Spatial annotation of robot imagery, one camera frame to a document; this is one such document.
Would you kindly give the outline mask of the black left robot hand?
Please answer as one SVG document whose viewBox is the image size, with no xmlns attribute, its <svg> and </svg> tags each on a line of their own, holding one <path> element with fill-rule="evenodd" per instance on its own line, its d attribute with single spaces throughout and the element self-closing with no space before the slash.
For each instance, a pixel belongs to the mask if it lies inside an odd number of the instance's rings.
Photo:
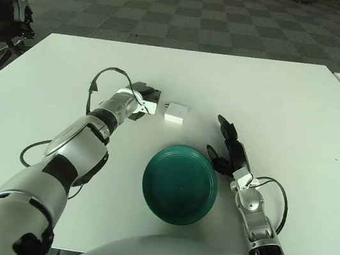
<svg viewBox="0 0 340 255">
<path fill-rule="evenodd" d="M 128 117 L 130 120 L 138 120 L 146 115 L 154 115 L 158 102 L 160 100 L 161 91 L 147 85 L 145 82 L 135 82 L 128 86 L 131 94 L 136 97 L 136 110 Z"/>
</svg>

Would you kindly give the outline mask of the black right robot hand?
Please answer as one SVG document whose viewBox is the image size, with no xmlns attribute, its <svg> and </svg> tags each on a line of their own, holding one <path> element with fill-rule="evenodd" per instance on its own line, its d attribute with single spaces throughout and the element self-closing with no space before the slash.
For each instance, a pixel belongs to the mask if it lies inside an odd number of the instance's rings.
<svg viewBox="0 0 340 255">
<path fill-rule="evenodd" d="M 233 172 L 245 167 L 248 171 L 251 170 L 249 161 L 245 151 L 245 147 L 238 140 L 238 133 L 234 124 L 229 123 L 226 118 L 220 114 L 217 117 L 220 124 L 220 131 L 224 138 L 224 144 L 228 150 L 229 160 L 218 156 L 215 149 L 207 144 L 206 150 L 210 158 L 212 168 L 220 174 L 233 177 Z"/>
</svg>

